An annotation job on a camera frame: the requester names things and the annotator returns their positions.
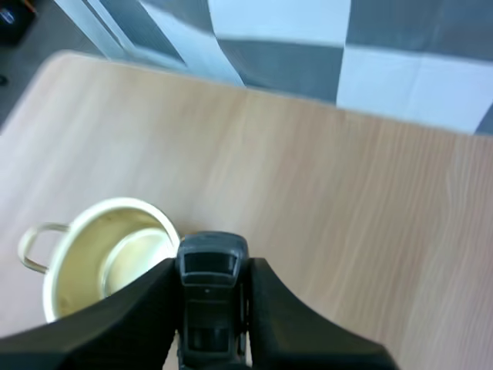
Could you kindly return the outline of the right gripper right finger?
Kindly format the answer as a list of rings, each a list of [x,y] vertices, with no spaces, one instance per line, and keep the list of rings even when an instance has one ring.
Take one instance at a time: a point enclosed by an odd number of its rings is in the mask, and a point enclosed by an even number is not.
[[[257,369],[397,369],[387,349],[327,320],[250,260],[250,348]]]

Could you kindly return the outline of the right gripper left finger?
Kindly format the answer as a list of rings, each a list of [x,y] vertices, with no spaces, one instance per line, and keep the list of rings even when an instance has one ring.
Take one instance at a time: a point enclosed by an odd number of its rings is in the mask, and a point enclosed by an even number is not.
[[[161,369],[182,321],[166,259],[108,298],[1,340],[3,369]]]

